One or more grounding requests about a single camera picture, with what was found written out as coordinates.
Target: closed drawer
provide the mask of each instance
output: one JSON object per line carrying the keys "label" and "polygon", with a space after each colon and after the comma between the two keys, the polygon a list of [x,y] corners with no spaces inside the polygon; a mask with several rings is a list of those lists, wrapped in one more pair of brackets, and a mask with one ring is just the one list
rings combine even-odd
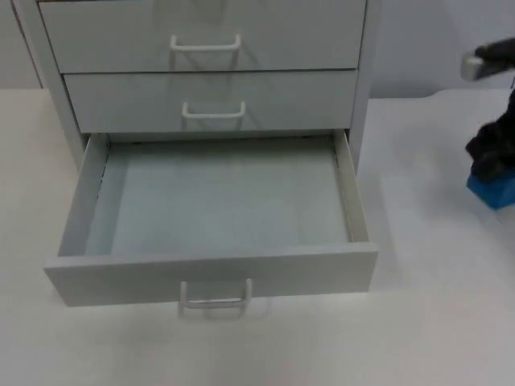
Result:
{"label": "closed drawer", "polygon": [[357,68],[365,14],[365,0],[126,0],[40,7],[63,73]]}
{"label": "closed drawer", "polygon": [[89,139],[60,256],[45,268],[69,306],[368,289],[377,250],[343,134],[105,138]]}
{"label": "closed drawer", "polygon": [[350,127],[354,71],[68,75],[82,133]]}

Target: cabinet side panel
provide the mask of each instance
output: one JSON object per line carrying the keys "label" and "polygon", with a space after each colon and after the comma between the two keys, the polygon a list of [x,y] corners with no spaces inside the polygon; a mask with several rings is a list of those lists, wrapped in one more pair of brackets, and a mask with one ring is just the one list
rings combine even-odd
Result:
{"label": "cabinet side panel", "polygon": [[352,160],[357,171],[360,161],[361,142],[365,129],[365,118],[372,87],[372,71],[376,51],[377,31],[381,18],[382,0],[367,0],[365,27],[361,40],[359,72],[356,84],[356,99],[352,113],[352,124],[349,135]]}
{"label": "cabinet side panel", "polygon": [[31,47],[34,50],[32,55],[39,64],[43,78],[50,90],[51,97],[56,105],[57,115],[63,126],[64,136],[72,152],[77,168],[82,163],[85,142],[79,133],[72,106],[68,99],[68,93],[64,87],[52,46],[47,37],[47,31],[39,13],[38,3],[34,0],[15,0],[16,10],[20,13],[20,20],[23,22],[23,29],[30,38]]}

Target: white wall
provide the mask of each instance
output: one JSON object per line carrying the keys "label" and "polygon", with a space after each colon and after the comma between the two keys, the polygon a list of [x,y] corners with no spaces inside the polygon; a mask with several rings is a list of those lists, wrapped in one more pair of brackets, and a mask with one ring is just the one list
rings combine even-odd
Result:
{"label": "white wall", "polygon": [[515,0],[383,0],[374,97],[422,97],[442,88],[509,87],[513,74],[468,84],[461,55],[515,36]]}
{"label": "white wall", "polygon": [[0,88],[39,88],[9,0],[0,0]]}

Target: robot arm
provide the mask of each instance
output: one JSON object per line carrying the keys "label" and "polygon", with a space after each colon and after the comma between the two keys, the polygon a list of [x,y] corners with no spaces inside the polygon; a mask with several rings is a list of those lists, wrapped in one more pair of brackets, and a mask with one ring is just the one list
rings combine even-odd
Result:
{"label": "robot arm", "polygon": [[[465,80],[478,81],[515,69],[515,39],[478,47],[463,58],[461,73]],[[489,183],[515,170],[515,91],[507,112],[495,122],[484,125],[466,146],[473,160],[472,175]]]}
{"label": "robot arm", "polygon": [[475,82],[515,69],[515,38],[478,47],[463,57],[461,76]]}

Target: drawer cabinet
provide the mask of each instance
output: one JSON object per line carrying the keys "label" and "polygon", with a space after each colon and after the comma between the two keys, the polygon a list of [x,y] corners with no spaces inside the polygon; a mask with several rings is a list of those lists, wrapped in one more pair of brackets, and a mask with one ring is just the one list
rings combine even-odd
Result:
{"label": "drawer cabinet", "polygon": [[340,69],[357,68],[365,0],[49,2],[41,12],[63,73]]}
{"label": "drawer cabinet", "polygon": [[381,0],[13,1],[81,164],[44,267],[67,305],[368,290]]}
{"label": "drawer cabinet", "polygon": [[350,126],[356,87],[343,71],[64,79],[83,133],[338,129]]}

